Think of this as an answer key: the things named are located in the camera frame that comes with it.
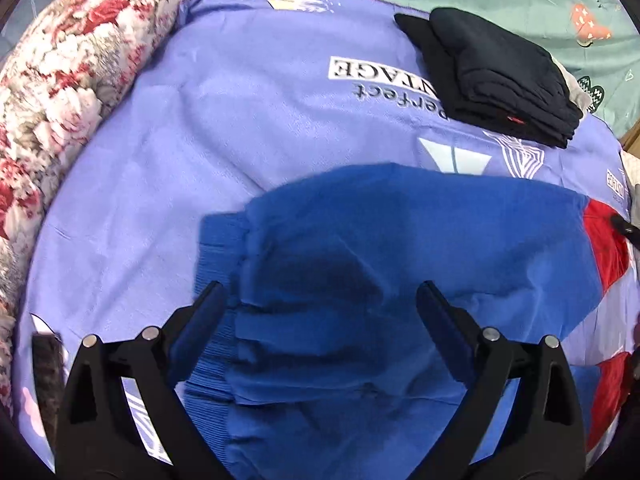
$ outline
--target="red fabric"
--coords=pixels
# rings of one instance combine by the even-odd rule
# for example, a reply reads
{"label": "red fabric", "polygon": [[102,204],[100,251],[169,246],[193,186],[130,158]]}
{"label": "red fabric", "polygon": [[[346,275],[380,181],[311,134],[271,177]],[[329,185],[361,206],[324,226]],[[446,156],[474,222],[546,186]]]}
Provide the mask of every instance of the red fabric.
{"label": "red fabric", "polygon": [[620,352],[598,365],[601,377],[591,406],[587,451],[599,443],[631,391],[633,377],[630,364],[631,354]]}
{"label": "red fabric", "polygon": [[114,23],[117,25],[118,22],[116,20],[120,11],[129,7],[129,5],[129,0],[101,1],[100,4],[89,11],[82,34],[93,32],[98,25],[102,25],[103,23]]}
{"label": "red fabric", "polygon": [[629,266],[626,240],[611,226],[610,218],[615,213],[612,207],[589,200],[583,215],[584,230],[591,240],[603,295]]}

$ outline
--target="red rose pattern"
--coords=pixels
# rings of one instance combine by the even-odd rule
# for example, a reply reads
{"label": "red rose pattern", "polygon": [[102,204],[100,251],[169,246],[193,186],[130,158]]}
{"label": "red rose pattern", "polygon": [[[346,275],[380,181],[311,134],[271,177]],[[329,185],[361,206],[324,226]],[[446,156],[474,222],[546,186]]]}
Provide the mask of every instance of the red rose pattern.
{"label": "red rose pattern", "polygon": [[[0,409],[9,413],[11,332],[46,205],[100,120],[170,32],[180,1],[56,0],[34,20],[0,70],[0,95],[8,95],[0,107],[0,288],[5,300],[0,302]],[[105,23],[112,27],[90,41],[84,38]],[[37,57],[42,42],[50,49]],[[20,82],[16,88],[44,85],[49,101],[25,112],[22,96],[9,86],[14,80]],[[104,102],[93,90],[100,86],[112,89]],[[8,124],[20,126],[8,130]],[[26,132],[20,129],[25,124],[31,125]]]}

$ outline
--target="white triangle print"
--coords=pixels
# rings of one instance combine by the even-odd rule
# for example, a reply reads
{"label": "white triangle print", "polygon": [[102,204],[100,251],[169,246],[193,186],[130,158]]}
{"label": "white triangle print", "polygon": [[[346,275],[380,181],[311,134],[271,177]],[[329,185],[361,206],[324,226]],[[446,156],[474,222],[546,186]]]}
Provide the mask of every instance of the white triangle print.
{"label": "white triangle print", "polygon": [[484,168],[491,160],[491,155],[484,153],[471,152],[462,148],[454,148],[454,156],[456,157],[456,169],[458,173],[468,175],[482,175]]}
{"label": "white triangle print", "polygon": [[35,314],[31,314],[31,320],[38,334],[53,334],[53,330],[49,328],[49,325]]}
{"label": "white triangle print", "polygon": [[451,146],[446,144],[438,144],[432,140],[426,140],[418,138],[420,143],[424,146],[424,149],[429,152],[431,158],[436,163],[437,167],[442,173],[454,173],[453,168],[453,154],[451,153]]}

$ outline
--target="white label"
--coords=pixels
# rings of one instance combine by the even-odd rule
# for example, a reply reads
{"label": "white label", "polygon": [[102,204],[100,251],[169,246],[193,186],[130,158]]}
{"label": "white label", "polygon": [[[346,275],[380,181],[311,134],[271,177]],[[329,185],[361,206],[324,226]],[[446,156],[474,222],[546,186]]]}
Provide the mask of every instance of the white label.
{"label": "white label", "polygon": [[625,197],[625,188],[622,183],[613,176],[609,170],[607,170],[607,186],[609,186],[613,192],[618,195],[620,198]]}
{"label": "white label", "polygon": [[438,98],[433,86],[425,78],[401,68],[373,61],[331,56],[328,77],[329,79],[347,79],[392,85],[419,92],[433,99]]}

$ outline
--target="folded black clothing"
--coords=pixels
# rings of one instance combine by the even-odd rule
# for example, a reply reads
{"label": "folded black clothing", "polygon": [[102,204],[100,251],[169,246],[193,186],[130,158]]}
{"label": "folded black clothing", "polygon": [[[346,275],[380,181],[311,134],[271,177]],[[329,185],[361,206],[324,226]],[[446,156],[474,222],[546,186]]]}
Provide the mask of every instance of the folded black clothing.
{"label": "folded black clothing", "polygon": [[544,48],[460,9],[433,9],[429,20],[456,62],[465,97],[526,110],[551,127],[577,128],[582,111],[570,101],[564,77]]}
{"label": "folded black clothing", "polygon": [[529,120],[523,114],[466,99],[461,94],[456,81],[454,59],[440,44],[428,20],[417,16],[396,14],[396,23],[411,42],[421,50],[431,84],[445,113],[451,119],[511,137],[533,140],[545,146],[566,148],[568,140],[573,137],[573,131],[565,135],[556,131],[547,133],[536,126],[535,120]]}

